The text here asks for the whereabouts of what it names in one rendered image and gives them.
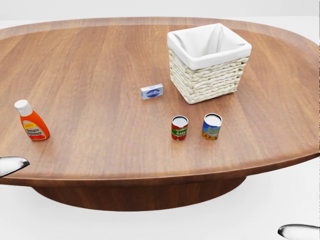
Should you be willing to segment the red tomato sauce tin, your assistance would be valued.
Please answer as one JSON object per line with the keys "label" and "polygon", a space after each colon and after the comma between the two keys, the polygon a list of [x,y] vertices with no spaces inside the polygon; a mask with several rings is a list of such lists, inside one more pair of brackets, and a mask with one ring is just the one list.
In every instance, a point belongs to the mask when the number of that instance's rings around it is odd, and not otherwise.
{"label": "red tomato sauce tin", "polygon": [[176,141],[182,141],[187,136],[189,120],[183,115],[177,115],[171,120],[171,137]]}

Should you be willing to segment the white-lined woven basket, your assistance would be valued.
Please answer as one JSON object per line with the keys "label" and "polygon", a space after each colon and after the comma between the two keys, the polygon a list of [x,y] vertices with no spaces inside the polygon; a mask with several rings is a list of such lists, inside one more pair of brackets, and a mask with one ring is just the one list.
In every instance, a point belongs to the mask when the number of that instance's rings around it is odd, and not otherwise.
{"label": "white-lined woven basket", "polygon": [[188,104],[237,91],[252,45],[221,23],[167,34],[170,80]]}

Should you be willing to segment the small blue and white box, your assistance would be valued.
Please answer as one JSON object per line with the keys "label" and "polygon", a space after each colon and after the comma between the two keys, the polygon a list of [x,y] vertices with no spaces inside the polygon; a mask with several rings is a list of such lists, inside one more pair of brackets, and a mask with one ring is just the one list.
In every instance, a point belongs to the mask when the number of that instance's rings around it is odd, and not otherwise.
{"label": "small blue and white box", "polygon": [[147,87],[142,87],[140,89],[140,96],[142,100],[159,97],[159,96],[162,96],[163,94],[164,94],[164,86],[161,83],[147,86]]}

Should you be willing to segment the blue and yellow soup tin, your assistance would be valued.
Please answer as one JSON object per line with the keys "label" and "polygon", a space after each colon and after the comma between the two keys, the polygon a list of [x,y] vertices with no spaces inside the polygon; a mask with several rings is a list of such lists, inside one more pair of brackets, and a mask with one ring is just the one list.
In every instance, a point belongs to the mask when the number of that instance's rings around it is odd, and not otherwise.
{"label": "blue and yellow soup tin", "polygon": [[223,119],[216,113],[208,113],[204,116],[202,136],[207,140],[216,140],[219,136]]}

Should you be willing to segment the round brown wooden table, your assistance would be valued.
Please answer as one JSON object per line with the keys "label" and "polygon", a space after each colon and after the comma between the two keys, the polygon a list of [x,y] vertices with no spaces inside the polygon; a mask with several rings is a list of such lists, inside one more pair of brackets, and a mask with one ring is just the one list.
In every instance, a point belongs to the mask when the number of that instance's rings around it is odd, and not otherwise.
{"label": "round brown wooden table", "polygon": [[[247,176],[319,156],[319,55],[311,40],[223,19],[252,44],[238,90],[188,104],[170,80],[167,33],[213,18],[124,17],[0,30],[0,157],[29,166],[0,185],[32,187],[95,210],[150,211],[201,203]],[[163,84],[163,95],[141,88]],[[33,141],[14,104],[27,100],[50,137]],[[204,116],[222,117],[218,138]],[[188,119],[174,140],[172,119]]]}

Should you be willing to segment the orange ketchup bottle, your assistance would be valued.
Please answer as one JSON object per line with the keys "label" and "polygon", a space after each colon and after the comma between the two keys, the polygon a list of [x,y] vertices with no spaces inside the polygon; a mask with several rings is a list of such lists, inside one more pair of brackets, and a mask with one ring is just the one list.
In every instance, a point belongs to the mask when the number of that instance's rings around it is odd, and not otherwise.
{"label": "orange ketchup bottle", "polygon": [[16,101],[14,107],[20,115],[25,133],[32,141],[44,141],[50,137],[47,125],[26,99]]}

